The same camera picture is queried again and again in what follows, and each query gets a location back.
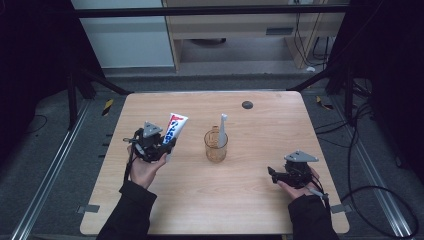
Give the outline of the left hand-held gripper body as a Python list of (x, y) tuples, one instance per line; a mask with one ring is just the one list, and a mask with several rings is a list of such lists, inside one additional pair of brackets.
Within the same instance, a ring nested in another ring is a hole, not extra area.
[(149, 163), (158, 161), (165, 153), (169, 154), (171, 145), (163, 142), (162, 131), (161, 127), (146, 121), (144, 126), (134, 133), (133, 153)]

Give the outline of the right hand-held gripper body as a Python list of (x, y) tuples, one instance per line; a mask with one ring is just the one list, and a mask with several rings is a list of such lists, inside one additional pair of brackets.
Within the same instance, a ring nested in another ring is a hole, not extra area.
[(283, 182), (294, 188), (305, 187), (312, 181), (312, 171), (309, 162), (319, 159), (301, 150), (296, 150), (284, 157), (286, 160)]

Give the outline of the white red blue toothpaste tube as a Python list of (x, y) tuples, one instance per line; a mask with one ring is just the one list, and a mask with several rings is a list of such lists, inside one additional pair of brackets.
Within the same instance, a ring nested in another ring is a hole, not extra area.
[(167, 145), (167, 143), (173, 138), (178, 139), (187, 120), (188, 118), (186, 116), (177, 113), (170, 114), (170, 119), (165, 133), (165, 145)]

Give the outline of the amber glass cup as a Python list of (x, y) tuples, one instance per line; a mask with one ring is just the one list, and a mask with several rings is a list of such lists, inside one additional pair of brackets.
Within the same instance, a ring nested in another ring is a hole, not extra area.
[(204, 136), (206, 157), (213, 163), (222, 162), (227, 155), (228, 136), (218, 126), (213, 126)]

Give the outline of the white electric toothbrush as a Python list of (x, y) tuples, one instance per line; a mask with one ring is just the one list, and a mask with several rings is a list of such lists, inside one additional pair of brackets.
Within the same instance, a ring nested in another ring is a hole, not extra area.
[(221, 114), (219, 134), (218, 134), (218, 147), (219, 148), (224, 147), (224, 145), (226, 143), (225, 121), (227, 120), (227, 118), (228, 118), (227, 114), (224, 114), (224, 113)]

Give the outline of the person's right hand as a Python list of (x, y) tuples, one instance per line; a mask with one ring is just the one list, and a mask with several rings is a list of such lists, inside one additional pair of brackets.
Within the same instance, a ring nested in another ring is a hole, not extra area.
[(277, 185), (283, 189), (292, 200), (302, 196), (310, 196), (313, 195), (314, 191), (319, 191), (313, 183), (309, 183), (306, 187), (300, 189), (295, 189), (283, 181), (278, 181)]

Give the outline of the person's left hand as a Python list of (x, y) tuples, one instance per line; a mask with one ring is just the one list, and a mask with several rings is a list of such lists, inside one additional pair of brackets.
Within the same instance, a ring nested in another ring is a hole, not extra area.
[(144, 189), (148, 189), (152, 184), (157, 171), (166, 164), (167, 154), (164, 153), (158, 161), (149, 163), (140, 159), (135, 153), (133, 153), (131, 146), (127, 147), (127, 152), (130, 156), (130, 170), (127, 179)]

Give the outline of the yellow black striped tape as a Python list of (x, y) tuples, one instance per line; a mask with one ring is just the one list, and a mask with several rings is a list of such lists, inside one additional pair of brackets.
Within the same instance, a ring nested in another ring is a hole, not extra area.
[(332, 104), (325, 103), (320, 96), (316, 96), (316, 103), (324, 109), (327, 109), (327, 110), (334, 109)]
[(105, 106), (102, 110), (101, 116), (106, 116), (108, 115), (112, 105), (113, 105), (114, 99), (108, 99), (105, 103)]

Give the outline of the black metal stand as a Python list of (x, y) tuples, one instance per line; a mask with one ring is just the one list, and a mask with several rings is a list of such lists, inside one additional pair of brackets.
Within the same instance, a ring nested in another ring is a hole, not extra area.
[(67, 77), (69, 130), (76, 125), (78, 119), (76, 91), (79, 91), (84, 99), (93, 99), (96, 96), (96, 91), (92, 86), (92, 82), (96, 82), (119, 95), (131, 94), (131, 91), (125, 90), (108, 81), (105, 77), (101, 77), (87, 69), (71, 71)]
[(325, 87), (327, 94), (334, 95), (344, 89), (344, 117), (348, 124), (353, 126), (353, 71), (350, 64), (330, 64), (320, 73), (294, 87), (288, 88), (288, 91), (301, 92), (322, 79), (328, 79)]

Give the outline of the white cabinet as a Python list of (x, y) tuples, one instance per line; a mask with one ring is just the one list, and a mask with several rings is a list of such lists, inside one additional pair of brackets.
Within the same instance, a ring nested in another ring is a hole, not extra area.
[[(76, 10), (162, 7), (161, 0), (71, 0)], [(103, 69), (173, 67), (165, 18), (81, 18)]]

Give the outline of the light wooden desk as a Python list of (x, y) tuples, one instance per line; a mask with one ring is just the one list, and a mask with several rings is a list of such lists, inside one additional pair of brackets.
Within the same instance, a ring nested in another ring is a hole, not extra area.
[[(243, 6), (243, 5), (324, 5), (347, 4), (349, 0), (161, 0), (165, 7)], [(282, 37), (298, 68), (308, 59), (315, 41), (335, 37), (344, 13), (240, 14), (168, 16), (170, 38), (175, 45), (188, 39), (238, 37)]]

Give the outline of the grey metal table bracket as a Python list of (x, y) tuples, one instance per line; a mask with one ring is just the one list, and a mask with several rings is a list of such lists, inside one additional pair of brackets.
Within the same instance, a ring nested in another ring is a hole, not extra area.
[(330, 210), (332, 214), (341, 213), (341, 212), (349, 213), (352, 211), (352, 207), (350, 205), (338, 204), (338, 205), (331, 206)]
[(81, 205), (77, 208), (77, 213), (84, 214), (84, 213), (97, 213), (100, 209), (99, 205)]

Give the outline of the aluminium floor rail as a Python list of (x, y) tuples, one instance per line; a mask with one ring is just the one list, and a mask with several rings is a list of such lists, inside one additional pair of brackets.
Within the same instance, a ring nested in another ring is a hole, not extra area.
[[(344, 128), (346, 129), (348, 136), (351, 138), (350, 144), (348, 147), (348, 193), (346, 197), (350, 199), (352, 208), (356, 211), (359, 218), (363, 220), (369, 227), (379, 232), (380, 234), (391, 237), (396, 240), (415, 240), (415, 234), (419, 229), (419, 224), (415, 224), (415, 228), (412, 229), (397, 202), (400, 201), (398, 196), (391, 191), (386, 183), (384, 182), (381, 175), (377, 172), (375, 165), (372, 163), (368, 151), (365, 149), (365, 146), (362, 140), (359, 137), (359, 132), (357, 127), (352, 127), (348, 124), (348, 121), (344, 117), (344, 110), (342, 107), (342, 101), (337, 97), (331, 97), (335, 111), (338, 113), (342, 121), (345, 122)], [(354, 123), (358, 123), (358, 118), (361, 116), (361, 111), (366, 110), (367, 105), (361, 105), (358, 108), (358, 111), (353, 115)], [(356, 159), (362, 166), (368, 185), (359, 186), (357, 188), (352, 187), (352, 173), (351, 173), (351, 160), (352, 154), (356, 155)], [(379, 203), (380, 208), (382, 209), (386, 220), (391, 228), (390, 232), (384, 231), (381, 227), (378, 227), (376, 224), (373, 224), (370, 220), (365, 217), (364, 212), (358, 207), (357, 201), (354, 198), (354, 195), (361, 191), (372, 191), (376, 196), (376, 199)]]
[(90, 108), (91, 101), (83, 100), (81, 109), (77, 113), (75, 124), (66, 132), (52, 162), (44, 175), (34, 197), (32, 198), (25, 214), (15, 227), (10, 240), (27, 240), (30, 232), (51, 192), (51, 189), (67, 159), (74, 141), (83, 125), (87, 112)]

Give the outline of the black horizontal frame bar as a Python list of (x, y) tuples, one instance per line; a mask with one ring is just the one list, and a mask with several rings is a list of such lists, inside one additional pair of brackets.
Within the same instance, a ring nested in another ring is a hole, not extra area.
[(202, 16), (240, 14), (341, 13), (350, 9), (346, 4), (324, 5), (263, 5), (263, 6), (194, 6), (128, 9), (82, 9), (69, 15), (78, 18)]

